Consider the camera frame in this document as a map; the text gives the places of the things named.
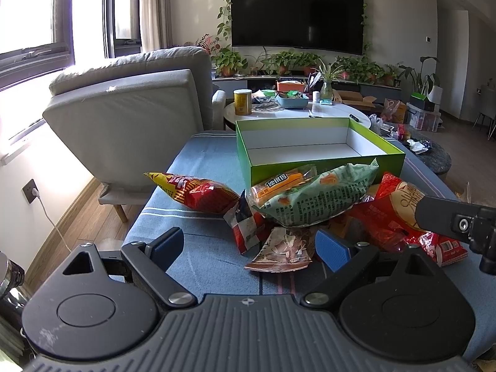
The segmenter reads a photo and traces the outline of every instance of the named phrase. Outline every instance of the wall socket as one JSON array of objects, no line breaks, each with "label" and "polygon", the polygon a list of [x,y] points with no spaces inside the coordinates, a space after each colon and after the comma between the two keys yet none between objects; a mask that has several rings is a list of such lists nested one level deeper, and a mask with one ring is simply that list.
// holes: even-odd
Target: wall socket
[{"label": "wall socket", "polygon": [[36,199],[36,196],[33,194],[33,189],[37,189],[36,184],[34,182],[34,179],[31,179],[30,181],[27,182],[26,186],[22,188],[22,191],[24,195],[26,196],[26,199],[28,200],[28,203],[31,204],[34,199]]}]

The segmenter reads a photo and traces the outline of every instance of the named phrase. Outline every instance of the white power cord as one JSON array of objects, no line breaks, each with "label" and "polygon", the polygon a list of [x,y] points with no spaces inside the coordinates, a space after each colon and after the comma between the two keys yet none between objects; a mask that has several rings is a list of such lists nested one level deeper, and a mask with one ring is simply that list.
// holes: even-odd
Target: white power cord
[{"label": "white power cord", "polygon": [[53,227],[55,228],[55,230],[59,233],[60,235],[60,239],[62,239],[62,242],[64,243],[65,247],[67,248],[67,250],[69,251],[69,253],[71,252],[71,250],[69,249],[69,246],[67,246],[67,243],[65,242],[65,239],[64,237],[62,236],[62,234],[60,233],[59,229],[56,227],[56,225],[53,223],[53,221],[50,219],[50,217],[48,216],[48,214],[46,213],[46,209],[45,209],[45,206],[43,205],[43,201],[41,201],[41,197],[40,197],[40,192],[38,191],[38,189],[33,189],[32,190],[33,192],[33,195],[38,197],[39,200],[40,200],[40,203],[41,203],[41,207],[43,208],[43,212],[45,213],[45,217],[46,219],[48,219],[50,221],[50,223],[53,225]]}]

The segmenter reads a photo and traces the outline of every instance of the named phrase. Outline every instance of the black flat screen tv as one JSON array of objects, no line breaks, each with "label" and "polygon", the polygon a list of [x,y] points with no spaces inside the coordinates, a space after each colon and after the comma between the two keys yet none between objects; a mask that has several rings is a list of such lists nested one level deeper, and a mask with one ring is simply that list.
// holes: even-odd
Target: black flat screen tv
[{"label": "black flat screen tv", "polygon": [[364,0],[232,0],[232,45],[363,53]]}]

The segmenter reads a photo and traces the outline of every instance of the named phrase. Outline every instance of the round white table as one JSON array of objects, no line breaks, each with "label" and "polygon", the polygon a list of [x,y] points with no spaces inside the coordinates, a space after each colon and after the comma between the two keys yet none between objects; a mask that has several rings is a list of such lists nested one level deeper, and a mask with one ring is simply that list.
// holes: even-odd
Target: round white table
[{"label": "round white table", "polygon": [[309,102],[305,109],[284,109],[277,112],[257,113],[253,112],[247,116],[237,116],[234,114],[234,103],[229,104],[224,109],[224,122],[227,127],[234,130],[236,120],[255,120],[255,119],[278,119],[278,118],[298,118],[298,117],[350,117],[354,115],[360,121],[360,124],[370,128],[370,119],[360,112],[345,104],[314,104]]}]

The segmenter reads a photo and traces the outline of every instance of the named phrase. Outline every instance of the barcode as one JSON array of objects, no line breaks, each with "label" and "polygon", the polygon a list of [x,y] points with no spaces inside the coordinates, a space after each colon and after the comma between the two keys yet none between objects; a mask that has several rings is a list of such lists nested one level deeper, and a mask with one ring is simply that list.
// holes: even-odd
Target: barcode
[{"label": "barcode", "polygon": [[450,250],[453,250],[453,245],[451,244],[451,242],[447,241],[447,242],[441,242],[440,243],[440,246],[441,246],[441,249],[444,252],[447,252],[447,251],[450,251]]}]

